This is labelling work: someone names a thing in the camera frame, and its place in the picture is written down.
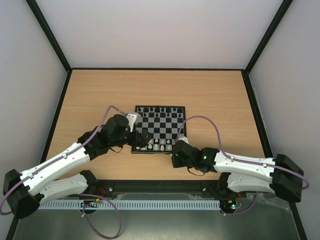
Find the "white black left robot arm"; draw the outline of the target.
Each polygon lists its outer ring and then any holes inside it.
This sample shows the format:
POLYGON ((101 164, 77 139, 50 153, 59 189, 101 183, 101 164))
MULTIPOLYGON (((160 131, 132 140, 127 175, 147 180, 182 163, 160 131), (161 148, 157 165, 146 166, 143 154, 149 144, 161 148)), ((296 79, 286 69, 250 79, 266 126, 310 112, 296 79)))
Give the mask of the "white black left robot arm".
POLYGON ((114 147, 144 148, 152 138, 147 130, 136 130, 137 113, 115 114, 106 123, 85 132, 70 147, 51 159, 18 172, 8 171, 4 176, 3 195, 16 219, 33 214, 41 205, 68 195, 91 194, 97 179, 89 170, 73 177, 58 178, 70 170, 106 154, 114 147))

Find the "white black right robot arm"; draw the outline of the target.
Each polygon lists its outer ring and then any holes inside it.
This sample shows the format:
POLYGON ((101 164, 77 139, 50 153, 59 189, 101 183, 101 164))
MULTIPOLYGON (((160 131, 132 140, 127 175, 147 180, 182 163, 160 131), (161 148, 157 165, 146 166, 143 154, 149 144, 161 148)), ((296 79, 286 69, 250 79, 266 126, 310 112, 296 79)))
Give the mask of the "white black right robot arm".
POLYGON ((172 147, 174 168, 194 168, 204 174, 220 173, 218 191, 229 196, 236 192, 266 192, 299 203, 304 171, 288 156, 254 158, 234 155, 216 148, 197 149, 179 140, 172 147))

